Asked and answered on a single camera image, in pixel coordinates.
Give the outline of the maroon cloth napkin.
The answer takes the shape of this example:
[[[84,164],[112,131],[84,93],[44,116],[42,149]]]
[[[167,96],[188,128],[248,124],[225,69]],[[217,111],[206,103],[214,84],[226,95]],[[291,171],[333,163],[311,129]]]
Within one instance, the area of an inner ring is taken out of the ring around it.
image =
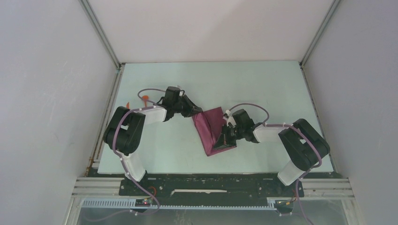
[[[223,147],[221,149],[216,149],[214,147],[222,133],[223,125],[226,124],[226,120],[223,119],[223,111],[221,107],[200,112],[194,115],[192,120],[199,134],[204,152],[208,157],[236,148],[236,146]]]

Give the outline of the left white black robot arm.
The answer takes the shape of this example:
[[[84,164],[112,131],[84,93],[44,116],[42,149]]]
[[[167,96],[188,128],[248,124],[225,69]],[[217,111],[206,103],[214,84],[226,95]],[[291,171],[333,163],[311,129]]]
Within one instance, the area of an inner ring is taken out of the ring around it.
[[[148,191],[148,182],[142,179],[146,170],[137,153],[144,127],[166,122],[176,113],[190,118],[203,111],[179,87],[169,86],[163,94],[157,102],[143,108],[117,107],[103,134],[104,143],[118,156],[125,176],[132,180],[130,189],[137,195]]]

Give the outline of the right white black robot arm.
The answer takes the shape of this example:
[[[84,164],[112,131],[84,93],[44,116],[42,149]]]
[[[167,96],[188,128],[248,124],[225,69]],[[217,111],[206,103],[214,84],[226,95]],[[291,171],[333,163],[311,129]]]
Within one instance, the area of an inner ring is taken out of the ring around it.
[[[290,160],[273,183],[273,190],[279,196],[287,195],[293,182],[321,166],[322,159],[330,152],[329,144],[305,119],[292,124],[255,123],[244,109],[227,110],[223,117],[226,124],[213,145],[214,150],[234,148],[241,139],[251,143],[281,141]]]

